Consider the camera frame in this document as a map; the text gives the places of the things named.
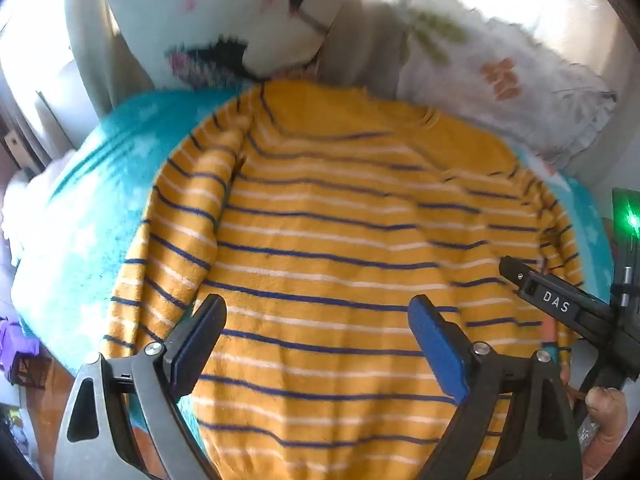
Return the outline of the person's right hand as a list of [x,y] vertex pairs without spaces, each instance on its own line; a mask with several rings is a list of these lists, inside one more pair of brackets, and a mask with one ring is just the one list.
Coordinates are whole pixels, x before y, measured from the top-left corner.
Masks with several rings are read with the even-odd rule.
[[615,388],[591,388],[584,402],[590,417],[599,426],[582,453],[582,478],[593,479],[613,457],[625,435],[628,410],[626,396]]

